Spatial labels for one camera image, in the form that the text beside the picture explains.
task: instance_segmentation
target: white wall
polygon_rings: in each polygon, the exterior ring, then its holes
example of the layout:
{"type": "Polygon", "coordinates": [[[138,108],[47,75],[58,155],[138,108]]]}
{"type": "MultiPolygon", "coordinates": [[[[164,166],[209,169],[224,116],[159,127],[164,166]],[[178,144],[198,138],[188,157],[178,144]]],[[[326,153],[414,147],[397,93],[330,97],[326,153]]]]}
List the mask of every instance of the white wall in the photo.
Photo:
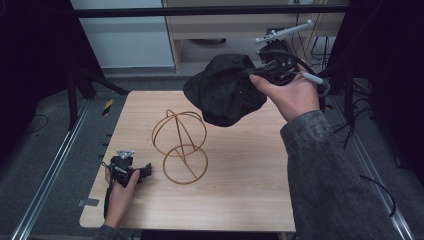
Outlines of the white wall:
{"type": "MultiPolygon", "coordinates": [[[[75,9],[162,7],[161,0],[71,0],[75,9]]],[[[164,17],[80,19],[102,68],[174,67],[164,17]]]]}

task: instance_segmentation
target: hand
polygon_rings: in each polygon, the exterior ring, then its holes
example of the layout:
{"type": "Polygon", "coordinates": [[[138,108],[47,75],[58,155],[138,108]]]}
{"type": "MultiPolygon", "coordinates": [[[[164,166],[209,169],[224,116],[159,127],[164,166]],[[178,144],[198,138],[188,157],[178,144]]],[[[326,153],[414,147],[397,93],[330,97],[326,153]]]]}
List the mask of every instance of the hand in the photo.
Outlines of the hand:
{"type": "MultiPolygon", "coordinates": [[[[110,170],[106,169],[105,178],[109,183],[110,181],[110,170]]],[[[109,197],[108,212],[105,219],[105,225],[119,229],[121,227],[122,219],[127,212],[131,201],[134,197],[135,188],[137,181],[140,176],[140,171],[136,170],[131,176],[131,179],[126,188],[120,183],[115,182],[112,186],[112,192],[109,197]]]]}
{"type": "MultiPolygon", "coordinates": [[[[300,72],[307,72],[301,65],[298,64],[298,67],[300,72]]],[[[300,74],[285,86],[273,85],[255,75],[250,75],[250,80],[260,92],[274,102],[287,122],[304,113],[320,109],[316,84],[300,74]]]]}

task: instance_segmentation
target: wooden table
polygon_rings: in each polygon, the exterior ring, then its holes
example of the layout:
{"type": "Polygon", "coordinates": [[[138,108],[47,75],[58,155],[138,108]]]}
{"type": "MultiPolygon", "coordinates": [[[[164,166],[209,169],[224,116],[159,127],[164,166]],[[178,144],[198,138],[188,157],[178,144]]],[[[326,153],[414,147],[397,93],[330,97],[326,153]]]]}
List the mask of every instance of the wooden table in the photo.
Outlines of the wooden table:
{"type": "MultiPolygon", "coordinates": [[[[106,151],[106,163],[116,155],[117,149],[125,149],[135,151],[133,167],[144,167],[149,162],[153,166],[152,176],[138,185],[122,227],[295,231],[287,182],[287,153],[279,134],[286,122],[270,100],[232,127],[206,124],[207,139],[202,149],[208,156],[209,166],[200,180],[188,185],[166,178],[162,170],[164,155],[152,144],[152,131],[166,116],[167,109],[200,114],[179,91],[131,92],[106,151]]],[[[188,131],[196,124],[189,121],[188,131]]],[[[163,136],[158,135],[158,145],[162,144],[163,148],[167,148],[167,144],[178,145],[175,128],[175,124],[164,128],[163,136]]],[[[203,136],[202,131],[191,130],[195,141],[203,136]]],[[[170,166],[168,171],[179,176],[181,169],[170,166]]],[[[100,202],[96,207],[85,206],[80,219],[83,227],[97,228],[103,224],[108,187],[104,173],[104,167],[100,166],[89,195],[100,202]]]]}

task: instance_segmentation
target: wrist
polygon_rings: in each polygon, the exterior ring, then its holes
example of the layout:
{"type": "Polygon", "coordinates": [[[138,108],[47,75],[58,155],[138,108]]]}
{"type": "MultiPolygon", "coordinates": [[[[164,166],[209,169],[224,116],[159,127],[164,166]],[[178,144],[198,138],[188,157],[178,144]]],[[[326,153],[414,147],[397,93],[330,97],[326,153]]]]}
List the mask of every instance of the wrist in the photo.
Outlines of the wrist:
{"type": "Polygon", "coordinates": [[[121,228],[121,220],[106,216],[104,225],[119,230],[121,228]]]}

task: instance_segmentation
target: gray carpet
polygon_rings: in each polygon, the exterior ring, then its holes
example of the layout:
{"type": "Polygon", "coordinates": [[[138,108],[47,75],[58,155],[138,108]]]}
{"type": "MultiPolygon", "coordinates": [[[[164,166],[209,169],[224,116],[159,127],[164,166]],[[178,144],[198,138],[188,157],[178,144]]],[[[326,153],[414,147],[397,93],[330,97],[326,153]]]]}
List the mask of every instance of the gray carpet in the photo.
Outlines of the gray carpet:
{"type": "MultiPolygon", "coordinates": [[[[246,45],[245,48],[248,50],[243,50],[244,52],[250,52],[256,47],[246,45]]],[[[175,76],[110,80],[128,90],[179,90],[182,89],[187,77],[201,70],[208,61],[206,59],[210,59],[216,53],[216,51],[208,50],[205,55],[203,50],[201,52],[190,50],[193,51],[191,57],[185,58],[197,61],[196,68],[184,70],[184,68],[190,68],[190,65],[186,64],[189,61],[184,61],[182,65],[184,71],[175,76]]],[[[34,237],[42,235],[90,237],[95,232],[79,225],[82,208],[77,206],[77,202],[88,196],[102,161],[101,155],[106,151],[110,134],[113,133],[126,99],[125,96],[113,93],[100,85],[95,87],[98,94],[95,100],[90,101],[86,120],[32,229],[31,235],[34,237]],[[114,99],[114,104],[109,114],[102,116],[101,113],[108,99],[114,99]]],[[[366,104],[361,102],[358,110],[366,107],[366,104]]],[[[326,115],[333,126],[344,122],[334,110],[326,111],[326,115]]],[[[39,103],[37,116],[28,126],[28,132],[32,133],[21,136],[10,156],[10,166],[1,169],[0,172],[0,239],[8,239],[7,236],[13,232],[23,217],[65,137],[68,124],[66,91],[59,92],[39,103]]],[[[396,167],[391,148],[378,124],[372,119],[365,116],[358,120],[356,132],[366,146],[384,184],[393,193],[398,208],[415,238],[424,239],[423,185],[418,182],[412,171],[396,167]]],[[[342,142],[346,138],[346,131],[339,132],[337,137],[342,142]]],[[[361,171],[358,154],[351,142],[347,145],[346,156],[361,171]]]]}

